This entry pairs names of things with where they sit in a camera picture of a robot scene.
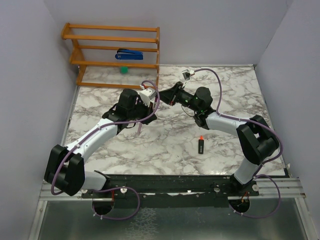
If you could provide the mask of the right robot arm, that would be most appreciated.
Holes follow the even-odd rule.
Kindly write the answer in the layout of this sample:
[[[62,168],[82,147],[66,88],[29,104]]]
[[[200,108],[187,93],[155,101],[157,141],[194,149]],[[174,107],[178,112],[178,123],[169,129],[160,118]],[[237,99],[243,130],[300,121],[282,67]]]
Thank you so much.
[[[177,103],[194,111],[195,123],[206,130],[217,130],[238,137],[244,159],[240,167],[232,175],[229,189],[240,196],[248,189],[262,162],[270,157],[280,143],[260,115],[239,120],[236,117],[223,117],[211,107],[213,98],[207,87],[197,88],[194,94],[183,89],[183,83],[177,82],[173,87],[159,92],[160,100],[170,106]]]

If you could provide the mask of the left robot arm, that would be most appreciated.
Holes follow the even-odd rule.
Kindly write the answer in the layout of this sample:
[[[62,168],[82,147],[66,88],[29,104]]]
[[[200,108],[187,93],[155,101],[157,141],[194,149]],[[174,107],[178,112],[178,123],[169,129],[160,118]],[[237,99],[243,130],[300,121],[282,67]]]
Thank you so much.
[[[86,161],[128,125],[147,125],[156,120],[159,104],[160,94],[156,89],[146,88],[140,92],[124,89],[118,102],[90,131],[66,146],[54,146],[44,174],[44,180],[51,185],[52,195],[66,193],[73,196],[81,190],[93,190],[97,196],[106,197],[111,190],[107,176],[97,171],[85,171]]]

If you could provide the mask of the pink highlighter pen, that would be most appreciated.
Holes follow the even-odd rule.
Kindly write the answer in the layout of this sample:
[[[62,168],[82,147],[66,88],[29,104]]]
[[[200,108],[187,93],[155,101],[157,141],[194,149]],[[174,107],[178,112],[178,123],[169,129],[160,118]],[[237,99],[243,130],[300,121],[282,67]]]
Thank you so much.
[[[137,129],[138,136],[141,134],[141,130],[142,130],[142,123],[139,123],[138,129]]]

